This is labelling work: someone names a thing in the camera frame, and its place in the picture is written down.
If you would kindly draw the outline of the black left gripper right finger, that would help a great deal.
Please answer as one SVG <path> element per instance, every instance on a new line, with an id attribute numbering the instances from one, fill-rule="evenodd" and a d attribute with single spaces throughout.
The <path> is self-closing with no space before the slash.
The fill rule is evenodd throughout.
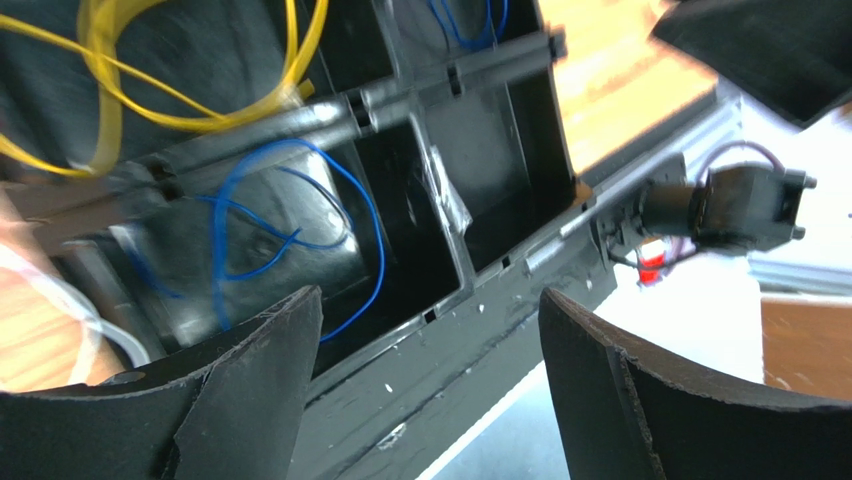
<path id="1" fill-rule="evenodd" d="M 574 479 L 847 479 L 851 405 L 753 383 L 542 292 L 543 359 Z"/>

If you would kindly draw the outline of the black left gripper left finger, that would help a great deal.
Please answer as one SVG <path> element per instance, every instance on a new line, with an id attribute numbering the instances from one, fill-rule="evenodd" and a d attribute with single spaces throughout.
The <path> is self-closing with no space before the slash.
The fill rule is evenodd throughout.
<path id="1" fill-rule="evenodd" d="M 5 479 L 283 479 L 322 324 L 299 289 L 200 344 L 97 385 L 1 397 Z"/>

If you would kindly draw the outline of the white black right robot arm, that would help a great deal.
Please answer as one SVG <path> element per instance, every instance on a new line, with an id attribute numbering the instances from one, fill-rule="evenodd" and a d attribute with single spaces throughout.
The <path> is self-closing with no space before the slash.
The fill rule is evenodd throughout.
<path id="1" fill-rule="evenodd" d="M 848 1 L 681 1 L 652 34 L 800 128 L 851 100 Z M 651 185 L 638 212 L 650 236 L 739 256 L 802 239 L 796 216 L 815 186 L 776 162 L 731 166 L 702 183 Z"/>

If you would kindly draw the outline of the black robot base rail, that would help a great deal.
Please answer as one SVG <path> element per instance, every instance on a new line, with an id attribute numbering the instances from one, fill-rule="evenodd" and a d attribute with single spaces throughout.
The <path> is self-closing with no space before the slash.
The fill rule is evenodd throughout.
<path id="1" fill-rule="evenodd" d="M 407 336 L 325 393 L 311 395 L 289 467 L 292 479 L 412 479 L 423 473 L 488 401 L 543 359 L 539 302 L 554 289 L 593 312 L 613 289 L 613 259 L 643 235 L 643 192 L 681 171 L 680 160 L 636 159 L 575 210 L 569 250 L 541 276 L 493 279 L 446 317 Z"/>

